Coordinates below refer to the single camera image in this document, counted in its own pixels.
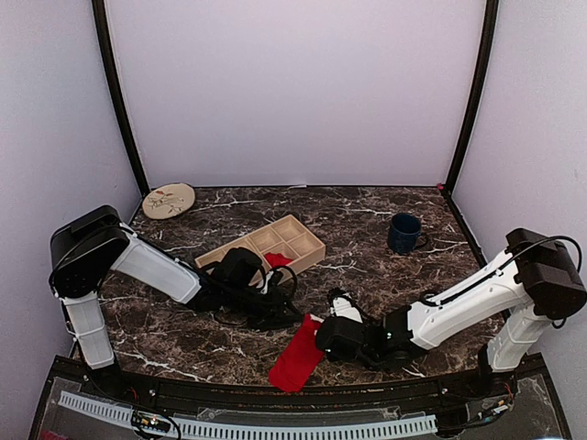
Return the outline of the red snowflake santa sock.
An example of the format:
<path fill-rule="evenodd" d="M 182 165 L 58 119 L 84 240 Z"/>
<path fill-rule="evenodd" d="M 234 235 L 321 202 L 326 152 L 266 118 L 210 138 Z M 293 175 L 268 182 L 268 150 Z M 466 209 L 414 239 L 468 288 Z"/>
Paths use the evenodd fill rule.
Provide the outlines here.
<path fill-rule="evenodd" d="M 283 253 L 269 252 L 265 254 L 264 257 L 272 269 L 281 266 L 288 266 L 294 261 L 292 258 L 286 257 Z"/>

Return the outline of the plain red sock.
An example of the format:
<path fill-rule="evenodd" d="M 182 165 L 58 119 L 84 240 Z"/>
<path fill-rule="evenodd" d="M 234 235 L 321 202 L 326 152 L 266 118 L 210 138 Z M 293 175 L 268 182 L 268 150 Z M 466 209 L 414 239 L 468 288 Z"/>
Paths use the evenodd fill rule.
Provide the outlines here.
<path fill-rule="evenodd" d="M 269 372 L 270 384 L 285 392 L 298 392 L 308 382 L 324 352 L 316 347 L 322 320 L 307 314 L 289 345 Z"/>

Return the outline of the wooden compartment tray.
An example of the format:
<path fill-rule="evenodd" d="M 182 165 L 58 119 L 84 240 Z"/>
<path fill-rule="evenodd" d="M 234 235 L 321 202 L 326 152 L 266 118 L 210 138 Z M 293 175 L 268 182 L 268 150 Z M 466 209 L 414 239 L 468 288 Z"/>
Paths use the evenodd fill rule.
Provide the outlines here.
<path fill-rule="evenodd" d="M 287 262 L 296 275 L 312 268 L 326 257 L 326 245 L 296 217 L 289 214 L 243 237 L 217 247 L 200 257 L 195 263 L 202 268 L 220 262 L 232 248 L 246 248 L 255 253 L 266 272 L 273 268 L 277 257 Z"/>

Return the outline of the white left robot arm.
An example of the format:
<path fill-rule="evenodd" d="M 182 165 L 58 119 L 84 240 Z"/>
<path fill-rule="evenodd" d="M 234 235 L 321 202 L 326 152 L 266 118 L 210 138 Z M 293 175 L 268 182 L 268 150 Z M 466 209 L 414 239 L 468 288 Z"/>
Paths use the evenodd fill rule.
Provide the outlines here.
<path fill-rule="evenodd" d="M 226 307 L 245 314 L 251 329 L 282 329 L 303 319 L 293 304 L 294 295 L 279 285 L 282 275 L 293 273 L 291 268 L 266 269 L 253 251 L 236 247 L 198 269 L 137 234 L 110 205 L 54 232 L 50 258 L 51 291 L 61 302 L 85 365 L 95 370 L 95 387 L 110 400 L 123 399 L 129 392 L 128 377 L 114 367 L 116 355 L 98 299 L 111 271 L 141 281 L 195 312 Z"/>

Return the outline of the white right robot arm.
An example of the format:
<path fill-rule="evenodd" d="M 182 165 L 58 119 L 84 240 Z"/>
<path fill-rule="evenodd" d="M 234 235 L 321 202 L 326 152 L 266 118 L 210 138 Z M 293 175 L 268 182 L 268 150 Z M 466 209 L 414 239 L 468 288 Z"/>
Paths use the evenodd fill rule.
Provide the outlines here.
<path fill-rule="evenodd" d="M 316 348 L 330 360 L 358 361 L 371 369 L 399 369 L 461 331 L 503 311 L 504 327 L 480 354 L 468 389 L 490 396 L 550 326 L 561 327 L 586 304 L 582 256 L 572 257 L 569 236 L 517 228 L 507 247 L 466 280 L 369 322 L 350 295 L 329 294 L 330 315 L 316 331 Z"/>

